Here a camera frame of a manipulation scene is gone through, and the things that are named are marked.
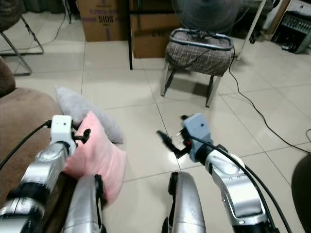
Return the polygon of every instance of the plaid stool cushion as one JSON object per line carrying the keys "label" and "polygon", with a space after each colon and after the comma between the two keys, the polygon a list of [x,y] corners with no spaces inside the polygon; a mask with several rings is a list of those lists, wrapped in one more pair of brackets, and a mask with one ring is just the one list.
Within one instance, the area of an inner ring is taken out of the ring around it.
{"label": "plaid stool cushion", "polygon": [[[229,46],[229,42],[225,39],[215,39],[212,37],[202,39],[183,32],[176,33],[174,37],[217,46]],[[223,76],[231,62],[231,51],[209,50],[202,47],[170,42],[166,47],[165,60],[179,68],[187,68],[195,72],[214,76]]]}

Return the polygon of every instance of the white floor tile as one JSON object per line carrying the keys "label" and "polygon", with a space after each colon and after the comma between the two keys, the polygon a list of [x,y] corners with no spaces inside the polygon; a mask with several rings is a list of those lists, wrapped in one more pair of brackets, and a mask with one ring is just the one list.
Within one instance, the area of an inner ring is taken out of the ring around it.
{"label": "white floor tile", "polygon": [[[298,147],[306,151],[311,151],[311,143],[298,145]],[[303,151],[299,151],[292,147],[273,150],[266,153],[272,159],[289,184],[292,183],[292,175],[297,163],[304,156],[306,156],[306,153]]]}
{"label": "white floor tile", "polygon": [[[83,70],[84,44],[49,45],[44,47],[44,54],[27,55],[25,61],[36,72]],[[38,52],[38,48],[29,52]],[[25,68],[20,65],[18,72]]]}
{"label": "white floor tile", "polygon": [[85,70],[82,94],[103,109],[155,102],[144,71],[128,68]]}
{"label": "white floor tile", "polygon": [[[127,41],[86,42],[84,69],[129,69]],[[140,59],[133,59],[133,69],[142,69]]]}
{"label": "white floor tile", "polygon": [[[260,75],[254,72],[242,61],[234,61],[231,72],[238,80],[241,92],[273,88],[267,81],[265,81]],[[217,92],[220,95],[238,92],[237,84],[229,71],[227,71],[222,77]]]}
{"label": "white floor tile", "polygon": [[167,192],[170,173],[123,183],[117,200],[104,209],[109,233],[161,233],[172,206]]}
{"label": "white floor tile", "polygon": [[164,130],[155,104],[105,110],[125,133],[127,167],[125,180],[179,170],[177,160],[161,139],[157,130]]}
{"label": "white floor tile", "polygon": [[278,91],[311,118],[311,85],[279,88]]}
{"label": "white floor tile", "polygon": [[242,58],[256,60],[259,57],[276,57],[283,55],[280,47],[271,46],[270,44],[271,42],[268,41],[257,41],[255,44],[247,42]]}
{"label": "white floor tile", "polygon": [[311,55],[309,54],[291,54],[290,56],[284,56],[284,59],[299,69],[311,72]]}
{"label": "white floor tile", "polygon": [[[243,158],[243,161],[269,188],[279,203],[292,231],[303,233],[304,230],[295,210],[291,187],[277,170],[277,168],[273,165],[273,163],[269,160],[268,156],[266,154],[257,154],[245,157]],[[279,228],[280,232],[287,232],[276,211],[276,208],[272,204],[268,195],[266,195],[264,191],[263,195],[265,196],[275,225]]]}
{"label": "white floor tile", "polygon": [[31,76],[16,77],[16,87],[42,91],[56,100],[55,86],[63,86],[81,93],[82,71],[34,73]]}
{"label": "white floor tile", "polygon": [[258,58],[252,69],[274,87],[311,84],[310,74],[286,62],[283,56]]}
{"label": "white floor tile", "polygon": [[[23,14],[25,20],[27,21],[28,25],[30,26],[31,30],[37,34],[40,30],[44,18],[41,14],[34,14],[34,13],[25,13]],[[27,49],[30,44],[33,42],[33,37],[28,33],[28,30],[25,27],[25,24],[20,19],[14,26],[9,28],[4,32],[4,34],[9,38],[11,43],[17,48],[17,50]],[[0,37],[0,52],[2,50],[10,50],[11,47],[7,44],[4,38]]]}
{"label": "white floor tile", "polygon": [[41,44],[49,43],[49,45],[72,45],[85,43],[82,23],[80,21],[72,21],[72,23],[69,24],[67,19],[65,19],[63,23],[62,19],[45,22],[36,36]]}
{"label": "white floor tile", "polygon": [[164,58],[141,58],[142,67],[146,70],[163,68],[164,63]]}
{"label": "white floor tile", "polygon": [[[277,91],[264,90],[245,95],[254,102],[265,116],[268,125],[281,137],[294,145],[307,142],[304,133],[311,125],[310,119]],[[222,97],[265,151],[287,146],[268,130],[259,114],[246,99],[240,95]]]}
{"label": "white floor tile", "polygon": [[[209,123],[211,138],[215,145],[222,144],[231,153],[237,156],[245,156],[262,152],[262,149],[253,139],[247,129],[232,114],[221,97],[215,97],[210,108],[205,107],[205,99],[194,99],[189,101],[175,101],[158,104],[166,130],[170,136],[176,135],[181,128],[180,117],[203,113]],[[173,137],[174,143],[180,139]],[[198,166],[188,156],[178,160],[181,168]]]}
{"label": "white floor tile", "polygon": [[185,70],[175,73],[173,81],[163,97],[160,95],[163,69],[147,69],[145,72],[157,102],[189,100],[205,97],[207,94],[209,77]]}

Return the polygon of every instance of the brown sofa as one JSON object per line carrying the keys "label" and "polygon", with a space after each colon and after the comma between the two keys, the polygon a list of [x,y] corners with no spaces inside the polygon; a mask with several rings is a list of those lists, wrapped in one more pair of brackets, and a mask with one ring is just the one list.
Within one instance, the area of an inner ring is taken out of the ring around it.
{"label": "brown sofa", "polygon": [[[0,160],[32,130],[57,114],[61,114],[61,110],[47,94],[15,87],[13,74],[0,56]],[[7,193],[19,184],[35,155],[49,142],[50,130],[41,129],[19,148],[0,171],[0,208]]]}

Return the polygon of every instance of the tiled floor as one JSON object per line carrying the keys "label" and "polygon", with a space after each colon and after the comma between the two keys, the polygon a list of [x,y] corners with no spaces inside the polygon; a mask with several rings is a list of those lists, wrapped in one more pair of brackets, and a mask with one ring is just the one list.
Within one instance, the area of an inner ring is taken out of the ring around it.
{"label": "tiled floor", "polygon": [[[25,18],[39,40],[47,43],[54,38],[63,16],[27,13]],[[21,29],[19,23],[7,35],[18,48],[32,47],[27,31]],[[3,40],[0,46],[0,50],[7,49]],[[170,172],[180,169],[194,176],[208,232],[231,232],[219,190],[204,167],[187,156],[176,160],[155,134],[157,130],[176,134],[181,127],[179,116],[197,112],[207,117],[215,143],[242,157],[263,179],[293,232],[303,232],[291,196],[291,175],[304,153],[289,148],[267,130],[252,106],[237,95],[228,73],[211,107],[205,108],[208,77],[176,74],[166,97],[161,97],[163,59],[134,59],[135,70],[130,71],[127,42],[87,43],[79,21],[71,25],[65,21],[57,39],[44,48],[44,55],[25,57],[34,73],[17,77],[17,86],[35,88],[54,98],[55,85],[68,87],[105,110],[126,134],[125,182],[116,202],[104,210],[108,232],[161,232],[172,201],[167,193]],[[6,60],[13,71],[23,70],[18,59]],[[293,55],[270,42],[257,42],[232,67],[241,91],[254,101],[269,125],[306,150],[311,150],[305,137],[305,130],[311,128],[310,64],[309,55]],[[268,203],[277,226],[285,232],[275,208]]]}

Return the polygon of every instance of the cardboard box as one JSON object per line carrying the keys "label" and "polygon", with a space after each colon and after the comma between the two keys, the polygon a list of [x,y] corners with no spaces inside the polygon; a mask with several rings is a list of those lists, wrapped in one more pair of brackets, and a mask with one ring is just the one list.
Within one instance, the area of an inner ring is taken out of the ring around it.
{"label": "cardboard box", "polygon": [[131,0],[131,10],[173,10],[172,0],[140,0],[140,5],[138,6],[138,0]]}
{"label": "cardboard box", "polygon": [[124,0],[78,0],[86,41],[127,40]]}
{"label": "cardboard box", "polygon": [[132,16],[131,24],[135,58],[164,57],[172,30],[180,27],[175,14]]}

